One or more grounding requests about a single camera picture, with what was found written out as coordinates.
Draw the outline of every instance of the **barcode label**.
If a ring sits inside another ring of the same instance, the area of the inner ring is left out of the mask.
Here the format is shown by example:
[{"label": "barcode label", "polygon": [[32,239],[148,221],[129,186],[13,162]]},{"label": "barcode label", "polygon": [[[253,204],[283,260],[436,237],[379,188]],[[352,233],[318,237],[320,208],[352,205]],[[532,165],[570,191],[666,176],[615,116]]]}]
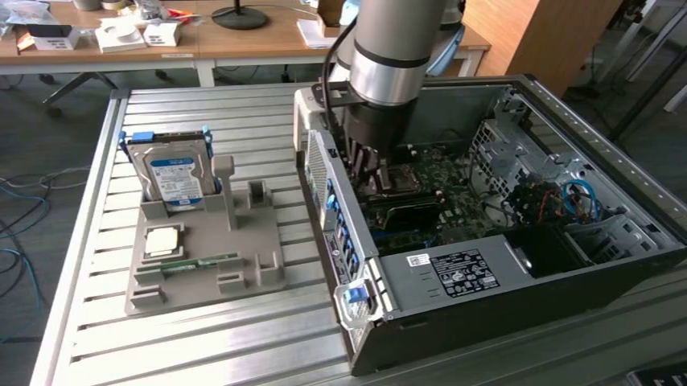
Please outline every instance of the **barcode label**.
[{"label": "barcode label", "polygon": [[422,255],[408,256],[406,257],[406,259],[408,259],[408,265],[411,267],[430,264],[430,255],[427,253],[423,253]]}]

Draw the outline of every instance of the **motherboard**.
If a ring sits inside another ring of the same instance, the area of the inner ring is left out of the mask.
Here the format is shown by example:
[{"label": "motherboard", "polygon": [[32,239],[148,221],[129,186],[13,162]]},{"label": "motherboard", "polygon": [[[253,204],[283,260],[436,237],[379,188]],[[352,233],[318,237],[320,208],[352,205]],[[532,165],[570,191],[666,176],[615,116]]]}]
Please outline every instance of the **motherboard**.
[{"label": "motherboard", "polygon": [[368,195],[359,188],[380,256],[474,240],[502,227],[467,183],[468,162],[450,143],[402,146],[388,168],[394,191]]}]

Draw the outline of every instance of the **white label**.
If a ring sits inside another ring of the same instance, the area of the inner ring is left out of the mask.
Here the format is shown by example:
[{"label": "white label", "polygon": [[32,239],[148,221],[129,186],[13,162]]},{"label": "white label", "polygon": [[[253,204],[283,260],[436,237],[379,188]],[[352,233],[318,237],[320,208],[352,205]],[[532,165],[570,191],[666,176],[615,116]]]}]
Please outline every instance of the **white label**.
[{"label": "white label", "polygon": [[163,54],[163,58],[192,58],[193,54]]},{"label": "white label", "polygon": [[408,259],[408,265],[411,267],[430,264],[430,255],[427,253],[423,253],[422,255],[408,256],[406,257],[406,259]]},{"label": "white label", "polygon": [[203,197],[200,181],[191,175],[193,158],[156,159],[151,162],[152,174],[163,201],[172,205],[191,205]]}]

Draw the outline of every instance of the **chair wheel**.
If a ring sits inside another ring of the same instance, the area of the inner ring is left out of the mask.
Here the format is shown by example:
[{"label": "chair wheel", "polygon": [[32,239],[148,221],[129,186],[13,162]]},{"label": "chair wheel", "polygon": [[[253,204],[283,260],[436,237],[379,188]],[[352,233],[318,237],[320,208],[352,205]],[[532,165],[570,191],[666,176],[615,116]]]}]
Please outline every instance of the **chair wheel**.
[{"label": "chair wheel", "polygon": [[63,116],[63,110],[59,107],[48,107],[45,114],[52,118],[60,118]]},{"label": "chair wheel", "polygon": [[167,80],[167,81],[172,80],[169,75],[163,70],[155,70],[155,76],[157,77],[159,80]]},{"label": "chair wheel", "polygon": [[40,74],[39,75],[39,80],[44,83],[44,84],[55,84],[55,77],[49,74]]}]

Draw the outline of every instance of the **hard drive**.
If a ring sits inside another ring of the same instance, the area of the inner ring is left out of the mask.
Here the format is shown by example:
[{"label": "hard drive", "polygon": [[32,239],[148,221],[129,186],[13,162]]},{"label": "hard drive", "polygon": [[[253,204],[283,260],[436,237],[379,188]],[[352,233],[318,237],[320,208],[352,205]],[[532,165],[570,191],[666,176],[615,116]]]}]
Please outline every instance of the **hard drive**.
[{"label": "hard drive", "polygon": [[212,175],[209,130],[185,133],[135,133],[120,146],[139,175],[147,201],[164,201],[168,211],[197,207],[204,195],[217,193]]}]

